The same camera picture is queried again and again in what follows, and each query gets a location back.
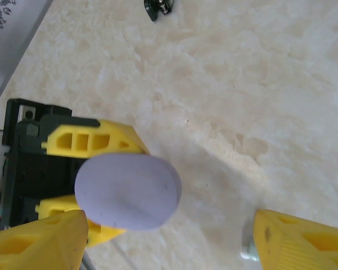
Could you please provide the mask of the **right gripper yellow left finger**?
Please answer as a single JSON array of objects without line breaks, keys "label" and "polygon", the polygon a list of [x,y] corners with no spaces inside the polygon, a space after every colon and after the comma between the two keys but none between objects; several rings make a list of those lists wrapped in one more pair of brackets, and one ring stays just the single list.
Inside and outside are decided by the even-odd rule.
[{"label": "right gripper yellow left finger", "polygon": [[87,218],[71,210],[0,231],[0,269],[79,269]]}]

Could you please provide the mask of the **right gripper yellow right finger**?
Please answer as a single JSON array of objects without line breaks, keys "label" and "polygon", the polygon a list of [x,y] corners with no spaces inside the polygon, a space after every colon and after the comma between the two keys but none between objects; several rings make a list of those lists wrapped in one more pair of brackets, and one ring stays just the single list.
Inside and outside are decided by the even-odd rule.
[{"label": "right gripper yellow right finger", "polygon": [[263,269],[338,269],[338,228],[260,209],[253,239]]}]

